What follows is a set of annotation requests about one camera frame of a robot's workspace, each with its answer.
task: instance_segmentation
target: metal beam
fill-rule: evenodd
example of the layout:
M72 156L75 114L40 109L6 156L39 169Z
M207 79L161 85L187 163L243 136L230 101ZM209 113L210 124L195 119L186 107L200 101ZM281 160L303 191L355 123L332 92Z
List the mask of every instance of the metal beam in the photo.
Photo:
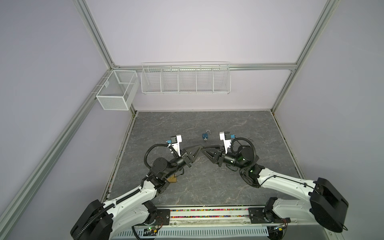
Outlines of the metal beam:
M200 65L191 65L190 67L198 67ZM156 65L157 68L171 68L176 65ZM143 66L116 66L115 70L135 70L142 72ZM246 64L230 64L231 71L238 70L294 70L296 63L246 63Z
M303 66L303 63L309 56L310 51L314 47L317 39L321 35L322 31L324 30L324 27L328 23L329 18L332 16L334 11L336 10L337 6L339 5L340 0L328 0L325 4L323 11L321 12L310 37L308 38L307 42L305 43L305 46L303 50L301 51L299 58L296 61L296 69L291 70L290 75L288 76L287 81L285 82L283 88L281 89L279 95L277 96L277 99L275 103L273 104L273 107L271 111L274 113L276 112L277 108L279 107L281 101L283 100L285 94L288 92L289 87L291 86L292 82L294 81L295 77L297 76L297 73Z
M99 83L88 95L85 102L81 105L76 114L72 117L71 121L61 132L59 137L53 143L49 151L45 154L39 165L34 172L30 175L24 186L17 193L15 198L9 204L5 212L0 217L0 240L6 239L11 233L13 227L28 207L28 204L32 201L33 197L43 184L44 180L51 172L53 166L64 152L68 143L75 135L77 129L83 123L85 117L92 109L95 100L96 93L100 90L111 71L106 71Z
M108 69L115 67L85 0L72 0Z

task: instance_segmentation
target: white wire basket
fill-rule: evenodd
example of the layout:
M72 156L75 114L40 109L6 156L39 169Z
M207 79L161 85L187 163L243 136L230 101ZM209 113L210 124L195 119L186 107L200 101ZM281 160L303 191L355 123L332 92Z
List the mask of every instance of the white wire basket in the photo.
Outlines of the white wire basket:
M143 63L144 94L203 94L231 92L229 63Z
M139 85L136 71L113 70L96 97L104 110L129 110Z

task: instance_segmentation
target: divided wire rack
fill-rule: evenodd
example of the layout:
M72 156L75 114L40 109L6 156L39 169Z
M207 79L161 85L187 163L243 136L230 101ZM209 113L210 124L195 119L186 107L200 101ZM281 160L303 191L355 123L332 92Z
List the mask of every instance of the divided wire rack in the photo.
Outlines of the divided wire rack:
M96 97L104 110L129 110L139 85L136 71L112 70Z
M228 62L143 63L144 94L230 93Z

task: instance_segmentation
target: robotic arm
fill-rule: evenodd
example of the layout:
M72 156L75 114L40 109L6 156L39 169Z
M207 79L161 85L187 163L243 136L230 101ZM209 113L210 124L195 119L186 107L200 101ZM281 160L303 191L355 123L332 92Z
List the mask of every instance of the robotic arm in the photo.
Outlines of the robotic arm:
M134 225L169 223L169 214L159 217L159 210L151 199L169 186L167 179L170 176L184 170L185 166L191 167L200 151L219 167L225 164L231 170L237 168L242 179L252 187L275 189L299 199L283 200L272 197L263 211L250 210L251 223L284 223L290 222L290 218L315 219L331 231L341 232L345 229L343 224L348 202L326 179L303 180L276 173L256 163L259 157L249 139L235 138L228 132L221 132L220 139L224 141L224 146L198 145L180 150L180 135L172 137L167 144L153 145L144 155L144 164L149 172L141 180L141 184L116 199L104 203L95 200L90 203L70 231L71 236L74 240L107 240L132 227L133 233L139 239ZM234 150L234 143L240 141L247 145L240 144ZM168 147L173 159L168 161L159 157L150 166L147 156L155 147Z

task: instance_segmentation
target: gray table surface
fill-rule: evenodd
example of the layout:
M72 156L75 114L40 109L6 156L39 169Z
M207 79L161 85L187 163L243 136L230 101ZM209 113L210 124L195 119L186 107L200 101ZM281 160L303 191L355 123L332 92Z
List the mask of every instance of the gray table surface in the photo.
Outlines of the gray table surface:
M202 134L210 130L208 142ZM111 198L118 197L137 187L148 173L143 157L147 149L156 143L165 143L171 136L181 134L181 149L198 144L215 145L223 142L219 132L229 131L237 137L253 141L257 162L275 172L298 177L297 171L284 144L275 121L268 111L227 112L139 112L128 144L115 175ZM157 157L172 159L165 147L155 148L148 162ZM218 167L203 154L192 167L185 167L185 174L177 177L165 192L154 198L156 206L174 205L264 205L270 197L294 199L281 192L253 188L224 165Z

